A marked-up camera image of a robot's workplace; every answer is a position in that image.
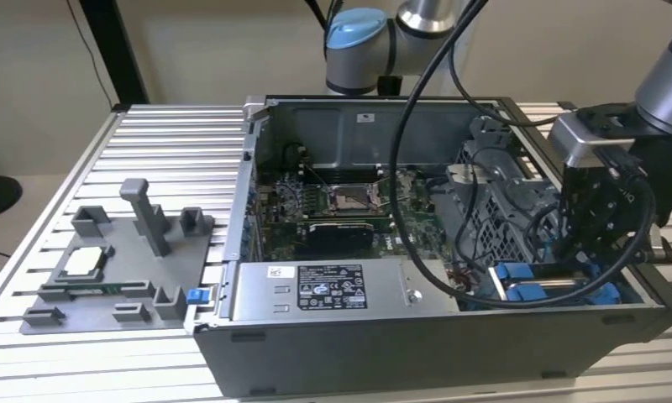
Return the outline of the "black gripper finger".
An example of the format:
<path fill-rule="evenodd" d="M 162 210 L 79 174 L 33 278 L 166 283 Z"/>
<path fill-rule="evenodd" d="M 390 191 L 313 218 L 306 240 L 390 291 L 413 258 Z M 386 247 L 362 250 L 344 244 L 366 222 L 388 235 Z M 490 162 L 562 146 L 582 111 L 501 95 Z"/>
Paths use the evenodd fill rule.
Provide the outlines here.
<path fill-rule="evenodd" d="M 637 209 L 625 201 L 610 201 L 594 216 L 596 233 L 590 256 L 604 257 L 620 238 L 637 228 Z"/>
<path fill-rule="evenodd" d="M 560 211 L 560 236 L 556 241 L 556 258 L 573 259 L 584 247 L 584 215 L 586 204 L 561 196 Z"/>

